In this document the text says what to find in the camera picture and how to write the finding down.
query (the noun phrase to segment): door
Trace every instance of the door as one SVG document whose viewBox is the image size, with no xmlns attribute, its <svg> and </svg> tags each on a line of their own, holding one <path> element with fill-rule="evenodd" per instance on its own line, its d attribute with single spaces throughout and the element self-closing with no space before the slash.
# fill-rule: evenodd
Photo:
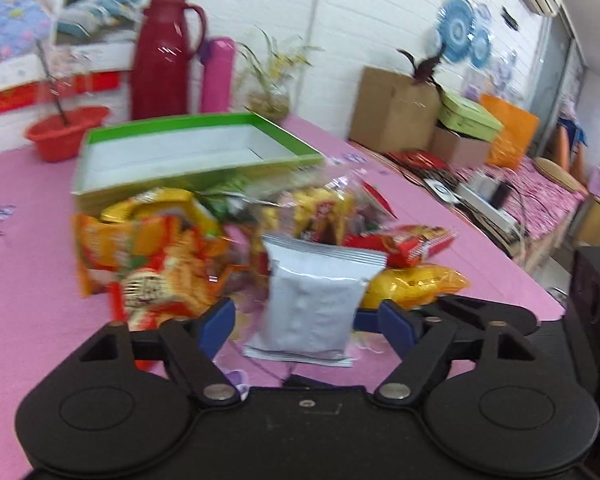
<svg viewBox="0 0 600 480">
<path fill-rule="evenodd" d="M 562 89 L 562 80 L 569 59 L 573 35 L 561 16 L 551 23 L 548 42 L 544 51 L 544 63 L 540 71 L 538 86 L 529 111 L 540 119 L 538 129 L 531 143 L 530 152 L 536 155 L 554 130 Z"/>
</svg>

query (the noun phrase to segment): maroon thermos jug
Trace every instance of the maroon thermos jug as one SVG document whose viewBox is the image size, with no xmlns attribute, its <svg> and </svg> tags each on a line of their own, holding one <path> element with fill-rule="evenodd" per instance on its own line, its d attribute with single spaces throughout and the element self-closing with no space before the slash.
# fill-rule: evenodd
<svg viewBox="0 0 600 480">
<path fill-rule="evenodd" d="M 195 49 L 189 46 L 187 9 L 200 17 Z M 131 119 L 189 114 L 189 61 L 205 41 L 205 11 L 186 0 L 151 0 L 144 15 L 130 76 Z"/>
</svg>

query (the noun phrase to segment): pink cylinder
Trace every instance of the pink cylinder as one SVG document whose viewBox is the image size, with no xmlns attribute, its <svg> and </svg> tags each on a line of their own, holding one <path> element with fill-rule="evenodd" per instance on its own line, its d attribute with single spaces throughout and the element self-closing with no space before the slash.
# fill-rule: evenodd
<svg viewBox="0 0 600 480">
<path fill-rule="evenodd" d="M 202 63 L 205 67 L 200 95 L 200 113 L 228 112 L 231 107 L 231 79 L 234 75 L 235 41 L 209 40 Z"/>
</svg>

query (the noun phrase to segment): red flower pot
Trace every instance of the red flower pot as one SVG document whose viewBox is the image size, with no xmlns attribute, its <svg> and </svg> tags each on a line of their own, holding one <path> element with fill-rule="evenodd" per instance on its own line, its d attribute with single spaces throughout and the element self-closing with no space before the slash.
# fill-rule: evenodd
<svg viewBox="0 0 600 480">
<path fill-rule="evenodd" d="M 65 114 L 69 126 L 64 126 L 62 117 L 56 114 L 32 124 L 24 134 L 26 139 L 35 143 L 45 162 L 59 162 L 78 156 L 84 134 L 102 126 L 109 109 L 106 106 L 80 106 Z"/>
</svg>

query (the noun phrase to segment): white power strip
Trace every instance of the white power strip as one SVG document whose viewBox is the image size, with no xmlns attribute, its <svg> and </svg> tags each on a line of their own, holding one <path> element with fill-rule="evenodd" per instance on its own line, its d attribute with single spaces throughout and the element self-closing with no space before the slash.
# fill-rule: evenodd
<svg viewBox="0 0 600 480">
<path fill-rule="evenodd" d="M 518 221 L 504 209 L 496 209 L 481 196 L 473 192 L 465 184 L 459 184 L 456 195 L 467 202 L 475 210 L 485 215 L 493 224 L 506 233 L 516 229 Z"/>
</svg>

